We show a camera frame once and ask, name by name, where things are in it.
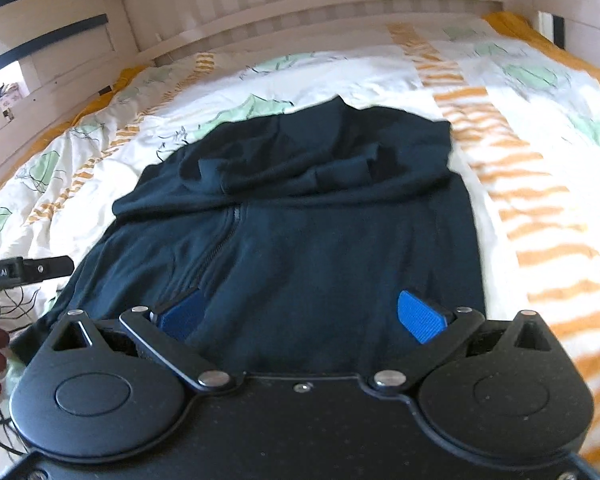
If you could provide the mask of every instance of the blue pad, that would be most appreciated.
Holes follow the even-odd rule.
[[[184,341],[205,317],[206,298],[202,291],[195,290],[160,315],[158,327],[166,335]]]
[[[405,290],[398,298],[398,319],[420,344],[431,341],[448,326],[443,314]]]

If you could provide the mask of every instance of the zipper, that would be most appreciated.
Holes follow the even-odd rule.
[[[222,248],[224,248],[224,246],[227,245],[229,240],[231,240],[231,238],[233,238],[236,230],[238,229],[238,222],[240,221],[240,206],[234,206],[233,213],[234,213],[234,215],[231,220],[231,226],[229,227],[229,230],[222,237],[222,239],[216,244],[213,251],[211,251],[205,257],[204,261],[202,262],[202,265],[198,269],[198,272],[196,272],[196,275],[191,280],[192,285],[187,290],[185,290],[181,294],[177,295],[176,298],[174,298],[173,300],[165,302],[165,303],[161,303],[154,308],[154,313],[152,315],[152,321],[155,324],[159,323],[160,316],[163,313],[168,311],[172,306],[179,304],[186,297],[190,296],[193,292],[198,290],[198,286],[200,285],[202,276],[205,275],[206,270],[211,266],[213,261],[216,259],[216,256],[218,256],[220,251],[222,251]]]

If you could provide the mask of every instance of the orange fabric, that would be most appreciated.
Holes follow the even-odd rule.
[[[542,52],[545,56],[550,57],[558,63],[562,63],[564,66],[589,73],[592,78],[597,79],[600,83],[600,68],[572,56],[567,51],[555,46],[542,34],[533,30],[528,21],[522,16],[513,14],[512,12],[493,12],[484,16],[483,19],[498,34],[522,40],[534,49]]]
[[[78,113],[72,121],[67,121],[65,123],[58,124],[57,126],[53,126],[51,129],[44,132],[40,135],[35,142],[31,145],[31,147],[24,153],[13,165],[13,167],[9,170],[7,175],[0,182],[0,190],[2,186],[16,173],[18,168],[22,166],[25,162],[27,162],[31,157],[37,155],[42,150],[44,150],[53,140],[64,134],[72,126],[76,126],[78,122],[85,116],[89,114],[94,114],[97,111],[102,110],[109,106],[111,100],[114,95],[116,95],[121,90],[125,89],[129,83],[135,78],[139,73],[142,72],[147,67],[147,65],[143,66],[135,66],[133,68],[125,68],[118,77],[116,83],[112,86],[111,92],[107,92],[106,94],[101,95],[97,99],[94,99],[88,105],[86,105],[83,110]]]

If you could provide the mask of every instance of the bed sheet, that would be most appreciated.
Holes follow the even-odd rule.
[[[368,46],[343,47],[356,44]],[[551,324],[596,396],[583,452],[600,467],[600,85],[483,20],[379,23],[148,69],[5,184],[0,258],[69,254],[78,263],[147,165],[219,123],[336,94],[354,107],[452,123],[449,165],[472,200],[488,314],[510,319],[533,308]],[[17,333],[65,283],[0,294],[2,325]],[[19,371],[12,362],[7,392]],[[9,463],[0,452],[0,471]]]

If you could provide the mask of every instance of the orange striped pattern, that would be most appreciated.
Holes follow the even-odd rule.
[[[571,306],[580,301],[578,314],[552,324],[552,330],[563,342],[590,333],[600,338],[600,273],[596,272],[600,255],[588,243],[587,226],[577,215],[569,189],[548,171],[542,155],[515,134],[490,102],[486,88],[465,83],[460,66],[443,59],[413,26],[393,24],[388,30],[413,61],[423,86],[431,89],[442,115],[452,125],[453,139],[497,205],[528,287],[529,303],[550,316],[561,304]],[[571,283],[561,282],[563,273],[556,271],[555,266],[562,262],[570,270]],[[593,294],[595,301],[589,299]],[[597,310],[591,313],[594,306]],[[574,362],[590,386],[600,378],[600,350],[576,355]],[[600,425],[600,388],[593,388],[593,393],[595,430]],[[588,460],[600,462],[600,444],[585,450]]]
[[[172,102],[180,92],[212,73],[213,70],[214,55],[198,54],[196,66],[187,78],[180,81],[172,91],[166,92],[162,96],[159,105],[140,112],[133,123],[128,124],[125,128],[117,131],[116,137],[109,143],[109,146],[106,149],[102,150],[100,156],[88,159],[74,174],[70,186],[63,190],[54,202],[42,203],[35,208],[27,218],[26,224],[30,225],[42,219],[51,220],[54,214],[64,207],[66,201],[80,191],[82,186],[84,186],[89,179],[93,178],[93,170],[96,167],[96,164],[118,152],[122,146],[131,142],[131,140],[140,132],[140,125],[147,115],[156,113],[160,108]]]

